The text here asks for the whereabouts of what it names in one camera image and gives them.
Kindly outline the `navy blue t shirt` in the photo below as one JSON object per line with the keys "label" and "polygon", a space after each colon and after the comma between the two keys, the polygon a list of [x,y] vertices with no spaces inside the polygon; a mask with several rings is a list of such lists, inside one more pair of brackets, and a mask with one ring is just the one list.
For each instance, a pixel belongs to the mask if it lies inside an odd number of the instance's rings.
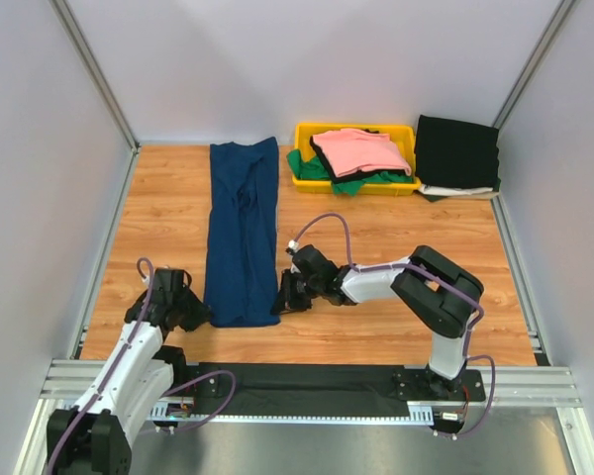
{"label": "navy blue t shirt", "polygon": [[211,212],[204,303],[217,328],[280,322],[276,277],[279,149],[276,138],[210,146]]}

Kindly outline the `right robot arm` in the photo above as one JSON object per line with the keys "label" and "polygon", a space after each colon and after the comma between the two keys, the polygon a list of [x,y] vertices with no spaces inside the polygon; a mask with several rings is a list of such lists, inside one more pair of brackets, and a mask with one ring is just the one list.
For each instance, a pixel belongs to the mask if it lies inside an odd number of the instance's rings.
{"label": "right robot arm", "polygon": [[459,391],[470,334],[483,314],[484,286],[477,277],[427,245],[371,266],[338,266],[310,244],[289,254],[291,267],[281,274],[273,314],[305,312],[316,298],[334,306],[396,298],[432,333],[428,391],[442,400]]}

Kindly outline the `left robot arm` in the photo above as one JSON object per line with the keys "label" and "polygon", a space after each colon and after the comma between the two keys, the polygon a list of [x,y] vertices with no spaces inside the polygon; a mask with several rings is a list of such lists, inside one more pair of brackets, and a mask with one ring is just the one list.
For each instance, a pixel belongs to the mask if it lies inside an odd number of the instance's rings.
{"label": "left robot arm", "polygon": [[162,397],[187,388],[185,353],[166,344],[176,329],[193,332],[211,318],[184,269],[144,275],[148,287],[127,310],[120,337],[94,381],[47,423],[48,474],[127,474],[132,447]]}

